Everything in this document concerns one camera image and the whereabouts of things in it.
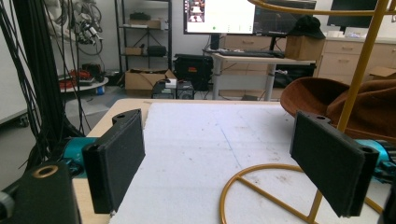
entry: brown felt hat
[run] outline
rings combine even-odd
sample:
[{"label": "brown felt hat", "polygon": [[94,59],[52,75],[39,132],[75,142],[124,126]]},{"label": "brown felt hat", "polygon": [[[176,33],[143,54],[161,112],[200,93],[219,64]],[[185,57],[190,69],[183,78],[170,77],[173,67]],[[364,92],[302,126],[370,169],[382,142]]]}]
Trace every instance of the brown felt hat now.
[{"label": "brown felt hat", "polygon": [[[283,108],[324,116],[336,126],[349,86],[334,80],[302,77],[291,82],[280,97]],[[345,133],[354,139],[386,140],[396,146],[396,79],[361,84]]]}]

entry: yellow metal stand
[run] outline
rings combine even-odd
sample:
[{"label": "yellow metal stand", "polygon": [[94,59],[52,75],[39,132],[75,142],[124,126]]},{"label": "yellow metal stand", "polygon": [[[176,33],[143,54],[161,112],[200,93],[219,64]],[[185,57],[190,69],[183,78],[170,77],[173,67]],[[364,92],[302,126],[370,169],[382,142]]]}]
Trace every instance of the yellow metal stand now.
[{"label": "yellow metal stand", "polygon": [[[381,26],[382,19],[385,15],[395,15],[396,14],[396,11],[395,11],[396,0],[392,0],[390,2],[388,9],[387,9],[387,6],[388,6],[389,0],[378,0],[378,3],[376,5],[376,8],[374,11],[372,11],[372,10],[328,11],[328,10],[296,9],[296,8],[278,7],[278,6],[266,4],[265,0],[248,0],[248,1],[256,6],[264,7],[266,9],[270,9],[270,10],[274,10],[274,11],[289,12],[289,13],[297,13],[297,14],[339,15],[339,16],[373,16],[371,24],[370,24],[370,28],[368,30],[366,40],[364,41],[363,48],[361,50],[361,56],[358,60],[358,65],[356,67],[356,70],[355,70],[355,73],[354,73],[354,76],[352,79],[352,83],[349,88],[346,103],[344,105],[340,120],[337,125],[337,129],[343,133],[347,127],[347,123],[348,123],[350,114],[352,112],[353,105],[355,104],[356,96],[358,95],[358,91],[359,91],[359,88],[361,85],[361,81],[363,79],[364,71],[366,70],[367,63],[370,59],[370,55],[371,55],[373,45],[376,40],[376,36],[378,34],[378,30]],[[228,192],[229,187],[236,180],[241,181],[246,186],[257,191],[262,196],[268,198],[269,200],[271,200],[272,202],[281,206],[285,210],[291,212],[298,218],[304,220],[306,223],[317,223],[315,221],[315,219],[316,219],[316,215],[318,213],[318,209],[319,209],[320,202],[322,199],[322,194],[320,193],[319,190],[316,193],[316,196],[315,196],[315,199],[311,206],[311,211],[310,211],[309,215],[305,216],[304,214],[300,213],[296,209],[292,208],[291,206],[287,205],[286,203],[281,202],[276,197],[267,193],[263,189],[260,189],[257,186],[251,184],[250,182],[248,182],[246,179],[244,179],[242,177],[242,175],[245,175],[245,174],[253,172],[253,171],[262,170],[262,169],[285,169],[285,170],[302,172],[301,168],[299,168],[297,166],[287,165],[287,164],[264,164],[264,165],[253,166],[253,167],[247,168],[247,169],[239,172],[238,174],[233,176],[233,178],[231,178],[228,181],[228,183],[226,184],[226,186],[223,189],[223,192],[221,193],[220,207],[219,207],[221,223],[223,223],[223,224],[227,223],[226,218],[225,218],[225,211],[224,211],[225,198],[226,198],[226,194]],[[372,207],[377,213],[382,213],[382,208],[378,204],[376,204],[375,202],[370,200],[369,198],[366,198],[365,202],[370,207]]]}]

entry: white paper sheet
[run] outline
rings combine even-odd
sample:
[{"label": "white paper sheet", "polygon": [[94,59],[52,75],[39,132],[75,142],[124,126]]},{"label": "white paper sheet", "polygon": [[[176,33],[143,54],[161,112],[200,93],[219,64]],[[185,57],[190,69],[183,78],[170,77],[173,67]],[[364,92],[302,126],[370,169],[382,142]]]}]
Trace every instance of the white paper sheet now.
[{"label": "white paper sheet", "polygon": [[[289,153],[293,125],[280,105],[153,104],[144,131],[146,158],[110,223],[220,223],[219,197],[234,174],[257,164],[296,165]],[[316,188],[304,174],[259,171],[247,179],[309,213]],[[376,183],[370,192],[384,202],[389,186]],[[323,201],[320,223],[378,219],[366,206],[361,217],[339,219]],[[304,223],[239,183],[225,211],[228,223]]]}]

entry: computer monitor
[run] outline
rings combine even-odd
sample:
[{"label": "computer monitor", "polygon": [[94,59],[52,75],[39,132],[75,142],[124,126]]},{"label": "computer monitor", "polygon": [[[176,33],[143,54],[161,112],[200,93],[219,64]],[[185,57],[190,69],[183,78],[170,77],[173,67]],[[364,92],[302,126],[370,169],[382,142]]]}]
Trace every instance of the computer monitor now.
[{"label": "computer monitor", "polygon": [[[333,0],[332,10],[374,10],[377,0]],[[327,25],[340,26],[345,32],[347,27],[369,28],[372,16],[330,16]]]},{"label": "computer monitor", "polygon": [[251,35],[255,6],[248,0],[184,0],[184,34],[211,35],[211,48],[220,34]]},{"label": "computer monitor", "polygon": [[[317,1],[311,0],[266,0],[265,3],[279,7],[315,9]],[[253,33],[255,35],[286,36],[303,15],[255,8]]]}]

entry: black cable bundle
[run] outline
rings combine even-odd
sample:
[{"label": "black cable bundle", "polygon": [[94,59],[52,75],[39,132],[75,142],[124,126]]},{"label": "black cable bundle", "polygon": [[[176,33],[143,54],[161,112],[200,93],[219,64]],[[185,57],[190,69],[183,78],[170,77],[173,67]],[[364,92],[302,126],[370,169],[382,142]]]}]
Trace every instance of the black cable bundle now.
[{"label": "black cable bundle", "polygon": [[[27,161],[26,170],[29,170],[50,158],[63,139],[84,134],[64,113],[43,0],[14,0],[13,3],[25,54],[21,51],[15,22],[9,20],[3,0],[0,0],[0,26],[17,69],[36,140]],[[30,71],[34,88],[26,76],[20,54]]]}]

